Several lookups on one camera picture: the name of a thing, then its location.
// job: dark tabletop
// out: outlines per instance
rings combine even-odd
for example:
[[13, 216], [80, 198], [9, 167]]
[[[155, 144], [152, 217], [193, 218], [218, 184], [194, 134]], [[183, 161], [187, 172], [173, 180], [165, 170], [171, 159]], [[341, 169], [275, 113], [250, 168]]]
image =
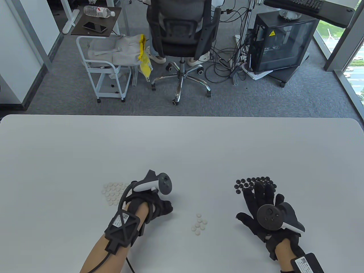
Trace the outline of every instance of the dark tabletop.
[[[75, 28], [73, 29], [71, 35], [85, 35], [85, 36], [101, 36], [101, 37], [109, 37], [114, 25], [120, 15], [121, 8], [114, 8], [114, 7], [107, 7], [110, 11], [115, 12], [115, 16], [110, 16], [109, 18], [98, 18], [98, 17], [91, 17], [85, 14], [82, 14], [80, 20], [76, 24]], [[87, 22], [92, 22], [95, 24], [100, 24], [107, 27], [103, 33], [98, 33], [89, 29], [85, 29], [83, 27], [84, 24]]]

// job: chair base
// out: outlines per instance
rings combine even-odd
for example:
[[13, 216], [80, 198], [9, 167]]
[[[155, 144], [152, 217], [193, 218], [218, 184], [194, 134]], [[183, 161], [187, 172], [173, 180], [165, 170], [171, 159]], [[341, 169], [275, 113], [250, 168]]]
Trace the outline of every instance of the chair base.
[[182, 91], [182, 84], [184, 80], [193, 80], [194, 82], [197, 82], [199, 84], [202, 84], [203, 86], [205, 86], [206, 88], [206, 97], [210, 98], [211, 97], [211, 88], [209, 87], [209, 85], [207, 84], [207, 82], [205, 82], [204, 80], [201, 80], [199, 78], [193, 77], [191, 75], [189, 75], [189, 73], [197, 70], [198, 74], [203, 74], [203, 66], [201, 64], [197, 64], [187, 70], [185, 70], [185, 61], [183, 58], [180, 59], [179, 61], [179, 66], [175, 63], [175, 62], [170, 62], [167, 67], [166, 70], [167, 71], [171, 71], [172, 68], [174, 68], [177, 73], [174, 74], [169, 74], [166, 76], [161, 76], [161, 77], [157, 77], [152, 81], [152, 90], [155, 91], [157, 88], [155, 86], [155, 82], [159, 81], [159, 80], [163, 80], [163, 79], [168, 79], [168, 78], [178, 78], [179, 82], [177, 85], [177, 90], [176, 90], [176, 95], [175, 98], [172, 100], [172, 103], [174, 105], [178, 105], [179, 100], [181, 98], [181, 91]]

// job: forearm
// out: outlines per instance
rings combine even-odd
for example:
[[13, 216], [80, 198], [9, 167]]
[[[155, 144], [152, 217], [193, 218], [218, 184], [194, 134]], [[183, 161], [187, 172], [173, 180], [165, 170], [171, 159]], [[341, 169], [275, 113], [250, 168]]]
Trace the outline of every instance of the forearm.
[[291, 243], [288, 239], [284, 239], [277, 245], [275, 250], [279, 265], [283, 272], [293, 271], [291, 260], [297, 256], [292, 252]]
[[[141, 228], [143, 222], [148, 216], [148, 213], [148, 204], [142, 203], [136, 212], [136, 216], [140, 218], [138, 230]], [[105, 235], [102, 235], [88, 255], [80, 273], [88, 273], [106, 257], [108, 252], [105, 251], [105, 248], [108, 242], [109, 241], [105, 238]], [[129, 249], [130, 246], [127, 248], [120, 247], [116, 255], [110, 255], [106, 262], [98, 270], [96, 270], [95, 273], [120, 273]]]

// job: grass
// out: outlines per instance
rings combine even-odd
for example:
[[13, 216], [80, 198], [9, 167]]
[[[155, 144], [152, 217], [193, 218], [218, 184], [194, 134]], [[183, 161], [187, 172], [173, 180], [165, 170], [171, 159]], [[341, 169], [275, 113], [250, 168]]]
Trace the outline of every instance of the grass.
[[326, 23], [324, 21], [320, 21], [318, 23], [317, 31], [321, 35], [322, 38], [329, 37], [329, 32], [327, 31], [327, 29], [330, 30], [331, 35], [334, 38], [340, 38], [345, 30], [343, 28], [336, 27], [336, 26]]

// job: smartphone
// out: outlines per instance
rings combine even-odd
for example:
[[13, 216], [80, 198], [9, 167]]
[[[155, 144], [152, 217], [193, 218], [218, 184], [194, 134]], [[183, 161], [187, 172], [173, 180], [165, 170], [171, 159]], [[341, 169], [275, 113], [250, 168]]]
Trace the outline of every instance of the smartphone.
[[105, 27], [104, 25], [99, 25], [92, 22], [87, 22], [83, 25], [83, 27], [92, 31], [96, 31], [98, 33], [103, 33], [105, 30], [107, 30], [107, 27]]

